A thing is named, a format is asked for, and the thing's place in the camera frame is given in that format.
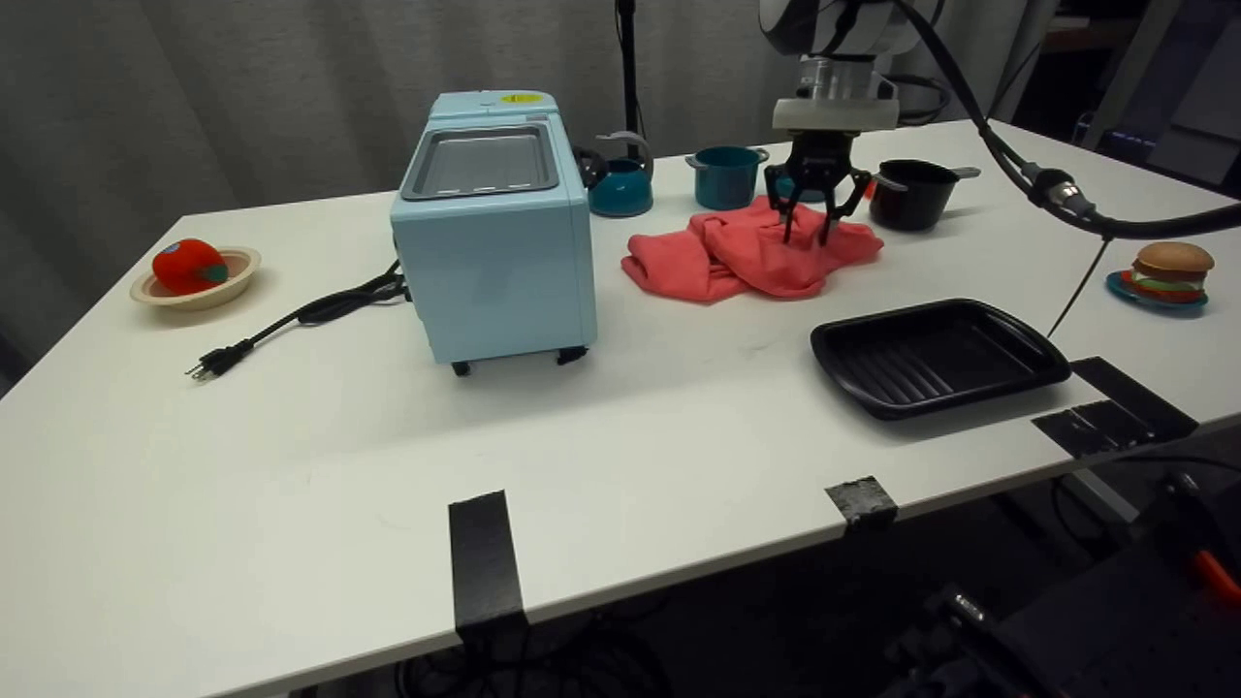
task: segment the light blue toaster oven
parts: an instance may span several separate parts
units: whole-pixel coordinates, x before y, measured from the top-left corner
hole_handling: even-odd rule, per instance
[[[392,246],[437,365],[599,338],[591,207],[547,94],[442,94],[392,207]]]

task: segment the red towel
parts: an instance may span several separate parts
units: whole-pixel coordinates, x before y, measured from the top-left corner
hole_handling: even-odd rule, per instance
[[[755,198],[732,212],[698,212],[688,234],[633,238],[621,267],[649,294],[719,302],[745,286],[767,299],[814,299],[829,271],[871,263],[884,242],[858,222],[822,238],[822,212],[800,207],[790,238],[783,218]]]

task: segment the white plate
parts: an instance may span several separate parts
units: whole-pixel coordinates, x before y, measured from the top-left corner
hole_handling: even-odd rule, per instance
[[[199,311],[208,311],[208,307],[222,307],[229,299],[238,299],[260,271],[260,251],[253,249],[222,249],[225,256],[225,267],[229,267],[229,280],[216,285],[216,286],[207,286],[199,294],[171,294],[154,285],[154,276],[140,276],[133,285],[133,299],[140,307],[151,307],[151,311],[177,311],[177,316],[199,316]]]

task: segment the table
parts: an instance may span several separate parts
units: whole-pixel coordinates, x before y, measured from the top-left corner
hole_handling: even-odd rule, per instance
[[[1001,131],[1117,212],[1200,198],[1117,185],[1131,180],[1122,163]],[[375,276],[392,193],[184,218],[168,242],[264,256],[253,294],[212,317],[151,317],[129,299],[146,251],[0,404],[6,696],[266,696],[447,649],[447,506],[498,490],[527,616],[547,620],[839,539],[825,490],[842,480],[878,477],[919,515],[1069,467],[1033,415],[1098,400],[1082,380],[906,428],[822,390],[812,325],[972,294],[1046,330],[1098,249],[1023,207],[971,123],[858,139],[861,169],[889,157],[985,176],[933,238],[884,234],[884,262],[822,299],[715,311],[649,299],[618,271],[627,234],[696,212],[689,169],[661,158],[649,218],[593,222],[593,353],[469,380],[431,365],[406,307],[186,380],[207,348]]]

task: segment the red tomato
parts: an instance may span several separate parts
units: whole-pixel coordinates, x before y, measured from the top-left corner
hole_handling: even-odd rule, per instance
[[[207,242],[177,242],[154,256],[154,280],[171,294],[199,294],[229,280],[225,256]]]

